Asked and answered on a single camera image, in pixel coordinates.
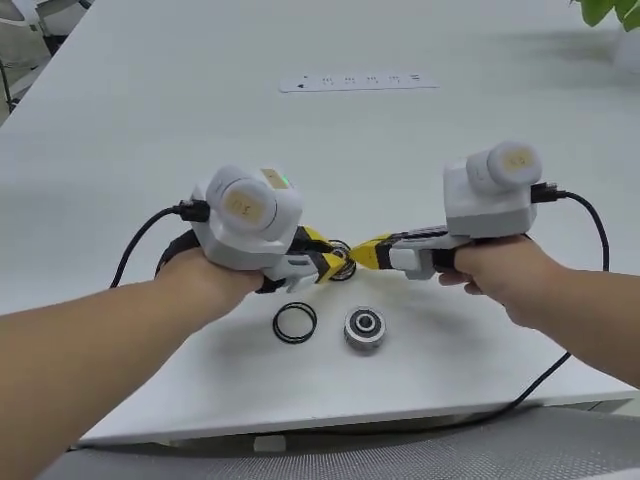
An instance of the black cable connector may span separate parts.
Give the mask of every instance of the black cable connector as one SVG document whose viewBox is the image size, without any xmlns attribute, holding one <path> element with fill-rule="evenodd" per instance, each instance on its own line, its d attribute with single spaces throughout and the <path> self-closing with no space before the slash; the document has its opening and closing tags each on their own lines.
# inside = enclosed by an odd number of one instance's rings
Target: black cable connector
<svg viewBox="0 0 640 480">
<path fill-rule="evenodd" d="M 211 216 L 211 207 L 204 200 L 183 200 L 176 208 L 185 222 L 205 223 Z"/>
</svg>

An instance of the finger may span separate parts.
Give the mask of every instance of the finger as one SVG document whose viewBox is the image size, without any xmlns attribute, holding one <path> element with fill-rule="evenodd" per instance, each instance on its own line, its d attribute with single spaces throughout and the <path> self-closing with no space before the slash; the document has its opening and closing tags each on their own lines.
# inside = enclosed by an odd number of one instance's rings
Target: finger
<svg viewBox="0 0 640 480">
<path fill-rule="evenodd" d="M 480 290 L 480 287 L 478 287 L 475 283 L 467 283 L 464 286 L 464 291 L 469 295 L 484 295 L 484 292 Z"/>
<path fill-rule="evenodd" d="M 450 287 L 453 285 L 460 285 L 461 283 L 470 282 L 471 278 L 463 273 L 443 273 L 438 278 L 440 285 Z"/>
</svg>

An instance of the black rubber band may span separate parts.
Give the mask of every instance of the black rubber band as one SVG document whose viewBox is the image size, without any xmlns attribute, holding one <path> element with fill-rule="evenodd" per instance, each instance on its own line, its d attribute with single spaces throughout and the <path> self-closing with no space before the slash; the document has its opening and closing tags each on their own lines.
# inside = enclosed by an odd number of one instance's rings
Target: black rubber band
<svg viewBox="0 0 640 480">
<path fill-rule="evenodd" d="M 304 335 L 300 335 L 299 337 L 292 337 L 291 335 L 287 335 L 280 329 L 280 325 L 278 320 L 280 319 L 280 315 L 287 310 L 301 310 L 307 314 L 307 316 L 311 319 L 311 330 L 309 330 Z M 316 331 L 316 327 L 318 326 L 318 315 L 313 307 L 304 302 L 291 302 L 283 305 L 280 310 L 273 317 L 273 333 L 281 342 L 288 343 L 290 345 L 299 345 L 301 343 L 309 340 L 314 332 Z"/>
</svg>

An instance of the white plastic casing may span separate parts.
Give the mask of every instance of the white plastic casing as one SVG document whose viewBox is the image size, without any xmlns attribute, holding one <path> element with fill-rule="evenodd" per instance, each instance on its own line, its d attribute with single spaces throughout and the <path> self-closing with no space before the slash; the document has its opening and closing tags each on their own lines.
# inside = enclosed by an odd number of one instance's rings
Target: white plastic casing
<svg viewBox="0 0 640 480">
<path fill-rule="evenodd" d="M 444 207 L 450 234 L 495 238 L 526 233 L 536 216 L 531 185 L 541 176 L 538 155 L 517 142 L 447 165 Z"/>
<path fill-rule="evenodd" d="M 302 215 L 300 194 L 272 168 L 249 173 L 222 167 L 210 182 L 196 186 L 192 198 L 211 207 L 208 225 L 192 224 L 207 258 L 238 270 L 275 266 Z"/>
<path fill-rule="evenodd" d="M 531 186 L 542 177 L 542 162 L 533 147 L 512 141 L 470 155 L 466 169 L 472 187 L 489 195 Z"/>
</svg>

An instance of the metal bearing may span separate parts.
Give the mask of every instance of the metal bearing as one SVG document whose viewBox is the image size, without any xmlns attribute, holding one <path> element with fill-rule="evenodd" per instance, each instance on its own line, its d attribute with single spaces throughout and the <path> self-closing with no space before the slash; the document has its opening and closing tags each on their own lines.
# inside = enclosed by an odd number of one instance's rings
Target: metal bearing
<svg viewBox="0 0 640 480">
<path fill-rule="evenodd" d="M 351 310 L 344 322 L 344 338 L 354 349 L 371 351 L 384 340 L 387 327 L 382 315 L 369 307 Z"/>
<path fill-rule="evenodd" d="M 344 282 L 353 277 L 356 273 L 356 262 L 349 258 L 351 247 L 342 240 L 329 240 L 333 246 L 333 254 L 347 260 L 347 264 L 336 272 L 329 280 L 332 282 Z"/>
</svg>

